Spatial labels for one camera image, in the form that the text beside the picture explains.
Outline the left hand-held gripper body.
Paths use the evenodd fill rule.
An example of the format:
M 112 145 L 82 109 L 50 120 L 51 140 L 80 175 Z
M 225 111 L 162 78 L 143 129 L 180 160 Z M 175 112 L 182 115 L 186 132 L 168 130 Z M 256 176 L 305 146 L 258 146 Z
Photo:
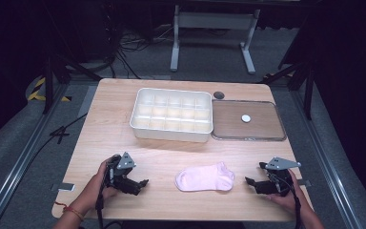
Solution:
M 119 191 L 121 187 L 132 187 L 133 180 L 127 178 L 127 175 L 134 166 L 135 163 L 127 152 L 112 156 L 107 162 L 105 186 Z

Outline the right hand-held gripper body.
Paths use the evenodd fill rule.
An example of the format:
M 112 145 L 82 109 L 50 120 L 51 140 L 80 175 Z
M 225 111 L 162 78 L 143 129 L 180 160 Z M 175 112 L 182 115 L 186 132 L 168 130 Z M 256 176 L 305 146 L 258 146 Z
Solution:
M 268 165 L 264 170 L 267 171 L 267 177 L 269 179 L 267 195 L 280 194 L 282 197 L 285 197 L 293 188 L 293 181 L 288 170 L 300 167 L 301 163 L 278 156 L 273 157 L 266 163 Z

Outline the pink sock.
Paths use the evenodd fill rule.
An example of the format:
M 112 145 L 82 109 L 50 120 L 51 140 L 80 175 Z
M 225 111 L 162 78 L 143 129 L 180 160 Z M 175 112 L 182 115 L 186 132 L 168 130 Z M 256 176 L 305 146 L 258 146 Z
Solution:
M 183 169 L 174 180 L 182 192 L 230 191 L 234 187 L 234 173 L 224 162 L 214 165 L 196 166 Z

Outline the white divided storage box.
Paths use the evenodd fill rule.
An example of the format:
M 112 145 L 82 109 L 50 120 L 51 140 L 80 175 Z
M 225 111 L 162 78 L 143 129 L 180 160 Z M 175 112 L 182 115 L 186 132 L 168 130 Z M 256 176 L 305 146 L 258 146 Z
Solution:
M 139 138 L 206 142 L 214 129 L 212 96 L 142 88 L 136 95 L 130 125 Z

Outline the person's right hand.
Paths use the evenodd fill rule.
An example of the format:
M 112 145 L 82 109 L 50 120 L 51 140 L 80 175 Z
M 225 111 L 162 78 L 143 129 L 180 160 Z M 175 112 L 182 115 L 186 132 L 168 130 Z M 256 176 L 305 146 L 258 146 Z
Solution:
M 266 199 L 286 209 L 288 212 L 295 214 L 296 213 L 295 197 L 298 198 L 299 203 L 302 207 L 304 207 L 308 203 L 308 201 L 305 199 L 304 193 L 299 187 L 298 181 L 293 171 L 288 170 L 288 172 L 291 175 L 295 193 L 293 194 L 292 192 L 290 192 L 286 197 L 282 197 L 277 194 L 271 194 L 267 195 Z

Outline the person's left hand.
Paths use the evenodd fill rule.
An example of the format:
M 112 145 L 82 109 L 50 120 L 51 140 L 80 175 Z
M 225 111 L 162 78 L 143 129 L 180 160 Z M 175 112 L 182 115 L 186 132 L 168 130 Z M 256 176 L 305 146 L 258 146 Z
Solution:
M 103 195 L 104 199 L 114 197 L 117 194 L 117 191 L 113 188 L 102 188 L 102 181 L 106 172 L 108 161 L 109 160 L 106 159 L 100 164 L 97 173 L 92 176 L 80 194 L 80 197 L 83 200 L 83 205 L 89 209 L 95 206 L 96 200 L 100 194 Z

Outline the transparent lid with white knob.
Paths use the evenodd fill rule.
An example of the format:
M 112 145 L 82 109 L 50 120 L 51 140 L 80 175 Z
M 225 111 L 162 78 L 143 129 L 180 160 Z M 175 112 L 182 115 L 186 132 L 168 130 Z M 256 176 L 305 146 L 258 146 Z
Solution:
M 287 138 L 270 101 L 214 100 L 212 136 L 219 140 L 283 141 Z

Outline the black metal stand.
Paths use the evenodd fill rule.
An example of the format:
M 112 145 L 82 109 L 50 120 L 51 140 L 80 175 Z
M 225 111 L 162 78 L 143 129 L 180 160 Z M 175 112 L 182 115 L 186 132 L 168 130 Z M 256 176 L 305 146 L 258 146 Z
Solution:
M 279 78 L 292 74 L 291 79 L 287 83 L 290 91 L 298 91 L 302 85 L 305 85 L 303 112 L 308 120 L 312 119 L 312 96 L 314 88 L 315 69 L 311 62 L 301 62 L 293 64 L 277 73 L 266 74 L 260 81 L 260 84 L 269 85 Z
M 94 81 L 100 81 L 101 76 L 93 73 L 87 68 L 83 67 L 76 61 L 59 53 L 50 53 L 45 62 L 45 70 L 43 76 L 45 77 L 46 100 L 43 114 L 47 114 L 54 102 L 54 86 L 53 79 L 56 77 L 60 84 L 68 84 L 71 81 L 71 76 L 67 70 L 67 66 L 71 66 L 77 72 L 80 72 Z

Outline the yellow black floor tape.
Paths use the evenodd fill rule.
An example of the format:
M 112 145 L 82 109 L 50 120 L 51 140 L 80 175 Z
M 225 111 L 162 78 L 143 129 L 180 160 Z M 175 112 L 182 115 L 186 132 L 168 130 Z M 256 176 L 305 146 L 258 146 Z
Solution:
M 40 77 L 37 80 L 30 95 L 28 96 L 28 101 L 31 101 L 31 100 L 45 101 L 46 100 L 46 97 L 44 95 L 40 94 L 40 90 L 42 89 L 45 82 L 46 82 L 46 79 L 44 76 Z

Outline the white metal desk frame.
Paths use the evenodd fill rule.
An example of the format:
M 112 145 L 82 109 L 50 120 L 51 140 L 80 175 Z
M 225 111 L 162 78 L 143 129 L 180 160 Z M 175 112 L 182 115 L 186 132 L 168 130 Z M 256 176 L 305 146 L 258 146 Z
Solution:
M 247 31 L 247 38 L 239 44 L 242 56 L 249 74 L 255 74 L 254 62 L 250 46 L 258 22 L 260 10 L 249 14 L 232 14 L 221 12 L 188 12 L 174 6 L 173 15 L 173 48 L 170 70 L 178 70 L 179 61 L 179 30 L 180 29 L 219 29 Z

